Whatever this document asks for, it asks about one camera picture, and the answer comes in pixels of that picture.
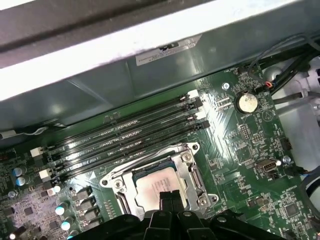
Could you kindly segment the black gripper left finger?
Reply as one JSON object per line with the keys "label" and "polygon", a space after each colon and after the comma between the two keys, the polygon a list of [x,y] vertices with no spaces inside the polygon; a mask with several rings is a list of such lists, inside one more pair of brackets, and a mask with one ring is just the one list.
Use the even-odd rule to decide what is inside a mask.
{"label": "black gripper left finger", "polygon": [[173,226],[173,192],[159,193],[159,209],[141,220],[124,214],[74,236],[73,240],[170,240]]}

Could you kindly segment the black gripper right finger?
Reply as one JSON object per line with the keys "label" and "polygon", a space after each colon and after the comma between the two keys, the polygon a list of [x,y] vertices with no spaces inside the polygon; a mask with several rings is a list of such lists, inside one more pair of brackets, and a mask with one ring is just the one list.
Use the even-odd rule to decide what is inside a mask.
{"label": "black gripper right finger", "polygon": [[242,213],[229,209],[210,219],[185,210],[180,191],[172,191],[173,210],[185,240],[282,240],[283,237],[268,232],[243,220]]}

